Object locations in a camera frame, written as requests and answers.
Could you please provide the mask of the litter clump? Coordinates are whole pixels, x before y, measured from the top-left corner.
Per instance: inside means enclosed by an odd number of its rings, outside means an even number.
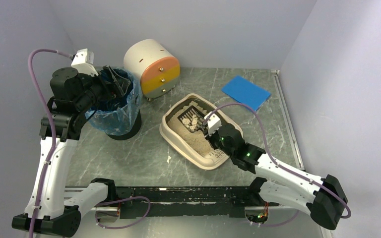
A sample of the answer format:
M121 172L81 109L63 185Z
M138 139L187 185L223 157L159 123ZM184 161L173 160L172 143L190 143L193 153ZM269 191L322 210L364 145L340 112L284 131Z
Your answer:
M198 115L184 116L181 118L181 123L189 132L196 132L203 123L203 118Z

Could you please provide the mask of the black litter scoop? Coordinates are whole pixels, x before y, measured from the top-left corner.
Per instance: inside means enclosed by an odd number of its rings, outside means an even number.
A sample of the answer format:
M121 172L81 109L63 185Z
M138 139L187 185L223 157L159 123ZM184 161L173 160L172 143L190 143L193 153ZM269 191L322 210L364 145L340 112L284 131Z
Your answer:
M196 106L193 105L190 105L180 115L177 116L178 120L190 133L197 131L204 132L204 117L205 114L203 114Z

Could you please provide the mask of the black bin with blue bag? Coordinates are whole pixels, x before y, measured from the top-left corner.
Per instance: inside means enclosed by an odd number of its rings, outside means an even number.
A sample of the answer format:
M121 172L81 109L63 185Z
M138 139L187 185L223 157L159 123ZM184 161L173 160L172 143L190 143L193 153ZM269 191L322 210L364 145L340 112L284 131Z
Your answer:
M85 116L96 129L104 132L114 140L128 140L134 137L142 125L140 107L142 91L140 83L129 71L119 67L112 67L117 74L127 78L130 82L127 93L123 96L124 106L117 109L103 109L102 102L98 107L89 109ZM109 81L103 67L98 68L105 81Z

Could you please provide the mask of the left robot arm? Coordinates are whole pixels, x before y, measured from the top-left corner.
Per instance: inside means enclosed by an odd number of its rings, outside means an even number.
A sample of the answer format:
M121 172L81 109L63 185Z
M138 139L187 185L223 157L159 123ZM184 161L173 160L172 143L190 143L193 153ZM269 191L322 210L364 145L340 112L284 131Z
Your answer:
M119 105L134 91L134 79L123 69L104 66L85 73L73 67L56 70L50 86L53 96L44 103L41 119L41 158L30 200L12 227L36 234L72 237L82 217L94 206L118 199L108 178L95 178L78 195L65 200L65 182L82 128L100 105Z

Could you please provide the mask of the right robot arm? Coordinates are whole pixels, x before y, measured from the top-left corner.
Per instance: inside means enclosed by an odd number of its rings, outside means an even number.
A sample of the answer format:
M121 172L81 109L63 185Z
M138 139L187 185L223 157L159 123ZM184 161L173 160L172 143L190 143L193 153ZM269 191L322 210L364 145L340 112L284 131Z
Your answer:
M335 176L315 176L269 156L264 149L245 142L230 123L215 129L204 124L201 130L209 144L229 156L239 169L265 180L258 190L263 201L302 211L328 230L335 230L339 221L347 218L343 212L348 199Z

